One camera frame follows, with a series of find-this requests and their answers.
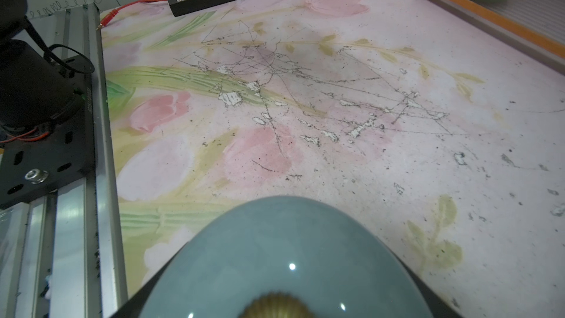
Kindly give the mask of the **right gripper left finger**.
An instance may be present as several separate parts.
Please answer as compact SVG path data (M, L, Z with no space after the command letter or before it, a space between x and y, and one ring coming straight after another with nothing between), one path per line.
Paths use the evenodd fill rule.
M177 254L175 253L165 265L146 283L144 286L132 296L111 318L139 318L145 303L148 300L152 290L157 285L160 277L166 271L170 263L173 262Z

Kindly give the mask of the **blue canister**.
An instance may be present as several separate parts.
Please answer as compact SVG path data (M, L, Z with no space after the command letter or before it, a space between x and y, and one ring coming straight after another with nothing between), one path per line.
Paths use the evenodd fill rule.
M315 317L430 317L391 251L324 203L269 197L213 220L176 255L143 317L240 317L261 303Z

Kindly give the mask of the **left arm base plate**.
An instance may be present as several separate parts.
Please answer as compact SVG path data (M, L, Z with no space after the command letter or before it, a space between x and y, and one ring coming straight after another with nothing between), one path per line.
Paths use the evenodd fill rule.
M39 141L13 141L1 159L1 209L30 203L95 168L92 76L71 73L83 106Z

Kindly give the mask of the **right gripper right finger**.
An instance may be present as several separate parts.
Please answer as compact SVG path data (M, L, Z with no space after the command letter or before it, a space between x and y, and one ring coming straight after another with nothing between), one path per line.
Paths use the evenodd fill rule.
M438 294L436 294L413 270L411 270L397 255L396 259L403 265L404 269L415 282L418 290L424 297L432 315L435 318L462 318L462 316L449 306Z

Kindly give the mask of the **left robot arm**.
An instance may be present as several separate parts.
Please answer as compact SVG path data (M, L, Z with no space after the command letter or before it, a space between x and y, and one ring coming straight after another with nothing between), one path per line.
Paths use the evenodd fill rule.
M190 12L234 0L168 0L172 10L187 4ZM54 54L28 17L27 0L1 0L1 128L15 134L35 132L41 125L62 124L82 102L58 68L90 75L95 68L81 54L72 66Z

